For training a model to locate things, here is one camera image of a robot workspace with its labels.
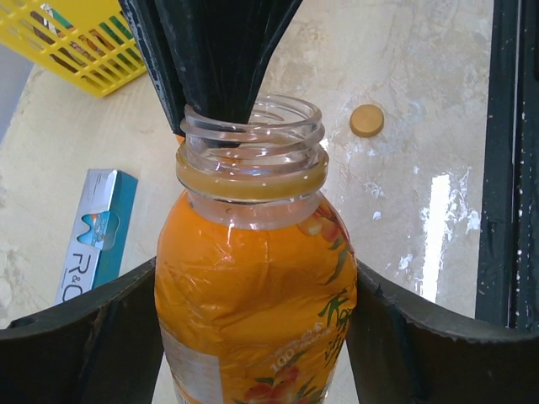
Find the black frame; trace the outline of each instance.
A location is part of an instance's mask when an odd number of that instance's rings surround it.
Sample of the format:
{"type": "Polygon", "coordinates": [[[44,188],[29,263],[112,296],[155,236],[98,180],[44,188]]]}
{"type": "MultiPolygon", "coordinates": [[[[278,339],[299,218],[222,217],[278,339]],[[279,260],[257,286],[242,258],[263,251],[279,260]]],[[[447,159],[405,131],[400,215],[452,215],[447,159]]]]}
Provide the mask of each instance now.
{"type": "Polygon", "coordinates": [[[476,318],[522,332],[539,327],[538,20],[535,0],[494,2],[476,318]]]}

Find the bottle neck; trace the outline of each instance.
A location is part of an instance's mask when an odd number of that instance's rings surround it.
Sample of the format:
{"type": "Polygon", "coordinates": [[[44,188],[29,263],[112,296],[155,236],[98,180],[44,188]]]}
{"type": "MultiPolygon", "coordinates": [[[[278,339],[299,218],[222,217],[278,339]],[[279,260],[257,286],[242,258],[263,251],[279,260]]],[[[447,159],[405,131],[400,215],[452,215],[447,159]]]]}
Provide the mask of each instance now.
{"type": "Polygon", "coordinates": [[[289,204],[315,194],[327,176],[322,113],[296,98],[257,98],[248,124],[211,120],[187,106],[182,130],[176,174],[207,198],[289,204]]]}
{"type": "Polygon", "coordinates": [[[195,212],[229,228],[273,230],[295,225],[309,217],[322,202],[319,191],[306,196],[257,204],[227,202],[187,191],[195,212]]]}

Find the transparent plastic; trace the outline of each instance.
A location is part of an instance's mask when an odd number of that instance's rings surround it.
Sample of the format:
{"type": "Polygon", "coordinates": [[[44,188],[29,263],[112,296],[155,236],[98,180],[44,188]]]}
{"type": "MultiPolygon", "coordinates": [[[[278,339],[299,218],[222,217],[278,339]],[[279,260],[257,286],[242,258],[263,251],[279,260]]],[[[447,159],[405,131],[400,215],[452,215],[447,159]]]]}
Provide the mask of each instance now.
{"type": "Polygon", "coordinates": [[[248,125],[185,112],[186,191],[159,240],[155,294],[179,402],[322,403],[357,280],[319,191],[322,114],[280,96],[260,97],[248,125]]]}

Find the bottle label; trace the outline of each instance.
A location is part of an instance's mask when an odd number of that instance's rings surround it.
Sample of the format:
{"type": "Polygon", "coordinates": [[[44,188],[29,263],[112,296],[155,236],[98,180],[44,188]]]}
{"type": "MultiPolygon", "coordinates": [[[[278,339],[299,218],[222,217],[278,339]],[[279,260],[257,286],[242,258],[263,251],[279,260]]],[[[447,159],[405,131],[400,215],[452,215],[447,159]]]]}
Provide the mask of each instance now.
{"type": "Polygon", "coordinates": [[[180,199],[161,235],[156,307],[181,404],[322,404],[356,302],[348,233],[326,200],[269,231],[180,199]]]}
{"type": "Polygon", "coordinates": [[[194,403],[223,404],[219,358],[186,347],[164,327],[161,336],[179,402],[190,404],[186,395],[194,403]]]}

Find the bottle mouth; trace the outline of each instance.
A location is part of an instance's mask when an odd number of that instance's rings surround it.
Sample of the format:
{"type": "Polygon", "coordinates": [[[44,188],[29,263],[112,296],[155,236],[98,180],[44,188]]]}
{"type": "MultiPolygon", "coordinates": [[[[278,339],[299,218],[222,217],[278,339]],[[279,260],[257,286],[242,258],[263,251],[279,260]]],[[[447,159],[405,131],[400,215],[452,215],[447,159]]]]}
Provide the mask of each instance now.
{"type": "Polygon", "coordinates": [[[186,106],[182,130],[176,173],[197,193],[242,202],[289,199],[317,191],[327,176],[322,113],[297,98],[259,96],[248,124],[212,120],[186,106]]]}

